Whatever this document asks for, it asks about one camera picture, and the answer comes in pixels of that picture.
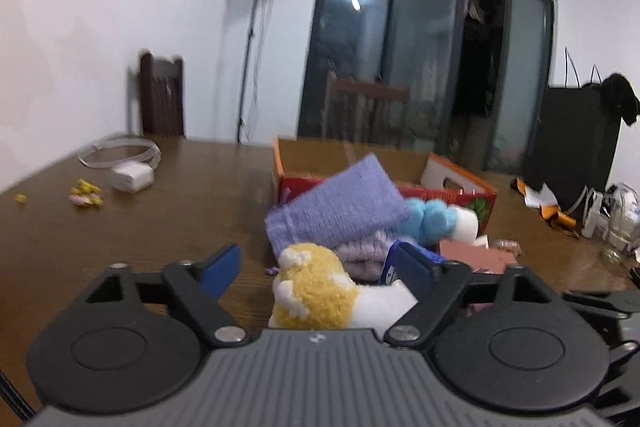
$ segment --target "lavender cloth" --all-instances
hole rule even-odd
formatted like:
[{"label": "lavender cloth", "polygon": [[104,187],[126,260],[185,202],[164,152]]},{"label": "lavender cloth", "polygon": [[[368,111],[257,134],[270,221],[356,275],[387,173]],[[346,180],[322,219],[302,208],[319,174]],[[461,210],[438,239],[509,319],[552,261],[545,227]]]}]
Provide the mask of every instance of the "lavender cloth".
[{"label": "lavender cloth", "polygon": [[362,281],[375,282],[380,279],[389,248],[401,239],[412,245],[416,242],[411,237],[405,237],[385,230],[376,230],[359,241],[350,241],[334,248],[334,253],[342,262],[342,266],[351,277]]},{"label": "lavender cloth", "polygon": [[333,248],[411,216],[374,154],[272,210],[264,220],[276,257],[295,243]]}]

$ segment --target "white paper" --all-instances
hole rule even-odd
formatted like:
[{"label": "white paper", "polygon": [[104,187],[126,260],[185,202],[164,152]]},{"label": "white paper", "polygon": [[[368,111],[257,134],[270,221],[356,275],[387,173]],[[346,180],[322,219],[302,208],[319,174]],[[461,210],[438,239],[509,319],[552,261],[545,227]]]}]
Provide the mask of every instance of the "white paper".
[{"label": "white paper", "polygon": [[525,187],[524,202],[529,208],[540,208],[541,206],[556,206],[558,200],[556,195],[551,191],[546,183],[540,188],[540,192],[536,192],[531,187]]},{"label": "white paper", "polygon": [[489,248],[489,238],[486,235],[481,235],[474,241],[474,247]]}]

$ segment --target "yellow plush toy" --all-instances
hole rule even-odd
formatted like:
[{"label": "yellow plush toy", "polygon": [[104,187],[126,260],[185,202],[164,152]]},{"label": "yellow plush toy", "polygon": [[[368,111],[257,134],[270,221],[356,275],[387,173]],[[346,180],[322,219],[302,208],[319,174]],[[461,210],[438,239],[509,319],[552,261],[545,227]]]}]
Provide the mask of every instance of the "yellow plush toy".
[{"label": "yellow plush toy", "polygon": [[278,264],[270,328],[372,328],[382,338],[416,303],[400,280],[389,286],[356,285],[334,252],[312,243],[286,248]]}]

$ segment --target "black chair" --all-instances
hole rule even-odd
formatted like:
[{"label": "black chair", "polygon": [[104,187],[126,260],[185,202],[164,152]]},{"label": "black chair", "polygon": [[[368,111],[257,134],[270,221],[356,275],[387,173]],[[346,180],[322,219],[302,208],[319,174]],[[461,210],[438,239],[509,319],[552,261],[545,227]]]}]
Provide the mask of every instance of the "black chair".
[{"label": "black chair", "polygon": [[183,70],[179,56],[171,61],[154,58],[148,51],[140,56],[138,89],[144,134],[184,136]]}]

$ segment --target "blue plush toy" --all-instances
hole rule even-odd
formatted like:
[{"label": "blue plush toy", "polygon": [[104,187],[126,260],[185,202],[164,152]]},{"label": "blue plush toy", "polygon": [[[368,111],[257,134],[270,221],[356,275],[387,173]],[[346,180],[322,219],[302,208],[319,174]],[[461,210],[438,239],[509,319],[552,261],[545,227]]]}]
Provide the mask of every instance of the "blue plush toy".
[{"label": "blue plush toy", "polygon": [[447,206],[444,201],[406,200],[411,218],[390,230],[413,237],[418,244],[430,247],[443,238],[472,244],[478,235],[478,216],[468,208]]}]

